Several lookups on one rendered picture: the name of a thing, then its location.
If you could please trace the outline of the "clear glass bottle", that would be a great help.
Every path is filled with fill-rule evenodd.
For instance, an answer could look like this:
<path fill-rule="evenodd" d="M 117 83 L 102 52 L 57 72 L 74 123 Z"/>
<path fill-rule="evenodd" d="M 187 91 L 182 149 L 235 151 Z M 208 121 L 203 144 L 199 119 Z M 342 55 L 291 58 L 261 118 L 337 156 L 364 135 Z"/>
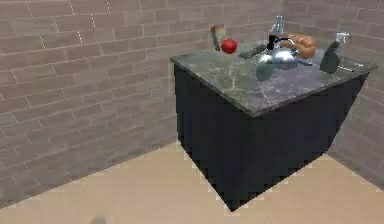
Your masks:
<path fill-rule="evenodd" d="M 278 15 L 276 17 L 276 21 L 274 22 L 274 24 L 272 25 L 272 27 L 271 27 L 271 29 L 269 31 L 269 34 L 270 35 L 274 35 L 277 38 L 281 38 L 283 33 L 284 33 L 283 17 L 281 15 Z"/>

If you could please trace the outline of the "dark green spray bottle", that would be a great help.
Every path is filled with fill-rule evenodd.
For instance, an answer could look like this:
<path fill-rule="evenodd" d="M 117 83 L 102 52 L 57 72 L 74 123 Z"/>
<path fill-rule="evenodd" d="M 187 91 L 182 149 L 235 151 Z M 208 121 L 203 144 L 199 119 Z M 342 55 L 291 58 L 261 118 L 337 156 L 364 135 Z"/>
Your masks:
<path fill-rule="evenodd" d="M 320 62 L 321 71 L 328 74 L 334 74 L 337 71 L 341 63 L 341 59 L 337 53 L 337 50 L 341 44 L 347 42 L 349 36 L 350 34 L 347 32 L 338 32 L 335 35 L 335 40 L 325 50 L 323 58 Z"/>

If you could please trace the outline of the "thin silver utensil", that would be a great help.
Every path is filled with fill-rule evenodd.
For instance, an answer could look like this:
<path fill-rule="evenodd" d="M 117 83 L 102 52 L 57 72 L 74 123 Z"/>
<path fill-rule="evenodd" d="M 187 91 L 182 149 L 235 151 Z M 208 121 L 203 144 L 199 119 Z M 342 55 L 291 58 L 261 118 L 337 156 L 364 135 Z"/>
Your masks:
<path fill-rule="evenodd" d="M 356 72 L 361 70 L 364 67 L 363 64 L 357 63 L 357 62 L 341 62 L 338 66 L 339 69 L 349 71 L 349 72 Z"/>

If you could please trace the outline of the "black cabinet with marble top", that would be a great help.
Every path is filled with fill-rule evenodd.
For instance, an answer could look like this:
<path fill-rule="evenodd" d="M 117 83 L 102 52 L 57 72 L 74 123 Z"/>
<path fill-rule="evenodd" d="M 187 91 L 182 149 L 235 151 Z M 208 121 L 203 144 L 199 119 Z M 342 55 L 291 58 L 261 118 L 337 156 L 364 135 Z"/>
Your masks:
<path fill-rule="evenodd" d="M 259 81 L 256 59 L 204 50 L 172 57 L 181 146 L 230 210 L 327 152 L 376 64 L 320 70 L 324 51 Z"/>

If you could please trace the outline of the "brown bread loaf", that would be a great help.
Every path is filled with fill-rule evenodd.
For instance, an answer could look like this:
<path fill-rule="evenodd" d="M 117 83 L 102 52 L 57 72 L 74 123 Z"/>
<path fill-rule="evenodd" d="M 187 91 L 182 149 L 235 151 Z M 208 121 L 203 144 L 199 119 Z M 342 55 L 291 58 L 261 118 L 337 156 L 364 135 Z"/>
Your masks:
<path fill-rule="evenodd" d="M 309 59 L 315 55 L 317 41 L 312 36 L 301 33 L 288 33 L 286 37 L 295 43 L 299 58 Z"/>

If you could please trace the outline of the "dark grey flat spatula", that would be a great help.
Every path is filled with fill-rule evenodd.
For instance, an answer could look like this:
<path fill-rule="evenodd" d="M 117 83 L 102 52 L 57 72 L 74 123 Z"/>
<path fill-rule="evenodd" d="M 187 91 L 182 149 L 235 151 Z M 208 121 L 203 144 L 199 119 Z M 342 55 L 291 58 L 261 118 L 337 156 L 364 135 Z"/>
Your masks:
<path fill-rule="evenodd" d="M 267 46 L 265 44 L 261 44 L 247 52 L 240 53 L 239 57 L 243 59 L 251 59 L 255 55 L 262 53 L 266 48 Z"/>

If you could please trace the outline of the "red apple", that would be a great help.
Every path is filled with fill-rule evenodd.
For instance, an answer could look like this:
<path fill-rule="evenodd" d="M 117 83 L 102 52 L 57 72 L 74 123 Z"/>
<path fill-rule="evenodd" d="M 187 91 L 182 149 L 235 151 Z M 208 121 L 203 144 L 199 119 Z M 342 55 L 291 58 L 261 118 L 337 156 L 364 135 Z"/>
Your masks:
<path fill-rule="evenodd" d="M 221 49 L 226 54 L 233 54 L 236 52 L 238 44 L 233 39 L 225 39 L 221 43 Z"/>

